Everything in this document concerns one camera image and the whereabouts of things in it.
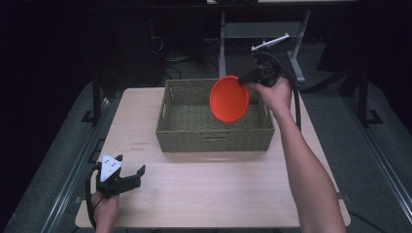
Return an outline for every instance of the wicker basket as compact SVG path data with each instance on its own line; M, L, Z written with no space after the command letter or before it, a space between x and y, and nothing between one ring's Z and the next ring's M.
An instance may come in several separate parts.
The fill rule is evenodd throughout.
M209 96L217 80L167 81L156 136L163 152L265 151L274 127L252 89L248 111L233 123L212 114Z

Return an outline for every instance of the floor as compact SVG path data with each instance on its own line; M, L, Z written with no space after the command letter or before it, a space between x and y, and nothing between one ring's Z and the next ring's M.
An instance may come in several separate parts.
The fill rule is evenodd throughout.
M273 53L287 63L285 51L291 44L273 48ZM317 71L324 45L306 43L298 61L306 82L299 89L310 87L333 73ZM166 69L167 78L217 78L218 56L211 53L207 62L188 61ZM228 74L243 75L254 68L248 55L230 55L226 60ZM357 232L412 232L407 218L378 165L374 148L367 142L363 128L351 109L356 96L342 98L337 89L341 81L317 93L302 94L302 99L318 133L337 185L351 213L347 230ZM91 83L85 86L71 112L55 137L49 152L21 199L5 232L93 232L78 229L74 219L85 199L85 179L104 144L121 92L104 102L102 118L94 127L82 122L92 109ZM412 190L411 135L388 105L385 95L369 84L368 109L377 111L383 124L370 125L367 131L387 156L406 190ZM214 232L214 229L162 229L162 232ZM299 232L299 229L279 229ZM153 229L116 229L116 232L152 232ZM273 229L219 229L220 233L274 232Z

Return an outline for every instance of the gray carpet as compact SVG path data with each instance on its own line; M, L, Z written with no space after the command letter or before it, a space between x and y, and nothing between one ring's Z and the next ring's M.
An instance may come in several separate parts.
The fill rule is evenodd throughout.
M284 50L290 45L281 45L276 49L277 55L285 59ZM316 64L322 54L323 45L305 44L299 54L298 60L303 73L306 74L306 83L300 84L304 89L327 78L331 73L316 70ZM216 55L208 59L218 64ZM174 66L182 72L183 79L217 78L218 70L210 62L189 61ZM227 73L242 75L254 64L248 56L228 56ZM173 78L179 74L172 69L167 70ZM344 99L336 94L340 81L333 83L317 94L304 94L302 98L308 109L324 148L332 173L336 179L341 193L345 197L348 210L363 216L386 232L412 232L412 226L396 201L391 189L385 181L382 172L376 164L370 146L363 138L345 105ZM375 136L382 150L388 156L398 176L408 190L412 190L412 144L411 135L405 130L394 112L388 106L382 92L371 85L368 96L368 107L380 115L384 124L371 125L370 130ZM106 138L116 108L119 104L121 93L110 100L110 108L106 111L100 127L93 129L91 123L81 122L87 110L92 108L91 86L79 96L56 136L42 166L39 168L31 185L27 188L24 197L18 205L5 232L41 232L56 195L67 180L73 169L75 160L84 146L88 135L94 130L96 137L94 145L98 148ZM90 151L86 156L93 156ZM85 199L85 179L92 163L82 165L82 173L76 183L75 189L70 193L67 206L64 207L61 219L55 232L71 232L76 230L74 219L80 207L78 197ZM281 229L282 232L299 232L298 229ZM151 232L152 229L117 229L116 232ZM76 232L92 232L91 229L77 229ZM163 232L213 232L212 229L164 229ZM270 229L221 229L221 233L229 232L271 232ZM352 223L348 232L379 232L370 224L357 216L352 216Z

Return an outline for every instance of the person's right hand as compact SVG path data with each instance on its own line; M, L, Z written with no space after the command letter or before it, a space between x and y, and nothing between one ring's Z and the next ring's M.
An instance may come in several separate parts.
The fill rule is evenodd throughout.
M287 79L279 78L272 87L260 83L251 83L250 86L260 93L263 103L273 112L275 118L291 113L292 89Z

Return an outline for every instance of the table leg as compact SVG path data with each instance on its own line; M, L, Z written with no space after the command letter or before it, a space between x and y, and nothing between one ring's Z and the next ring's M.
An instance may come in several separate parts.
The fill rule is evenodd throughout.
M300 49L300 45L302 44L303 36L305 35L306 27L309 21L311 11L306 11L305 15L303 16L303 20L300 23L298 34L297 34L297 41L296 46L294 47L293 51L288 51L288 57L291 62L293 71L296 75L297 81L299 83L304 83L305 78L303 77L302 70L300 69L299 63L297 62L297 54Z
M222 12L222 21L221 21L221 52L219 54L219 76L226 76L226 61L224 60L224 12Z

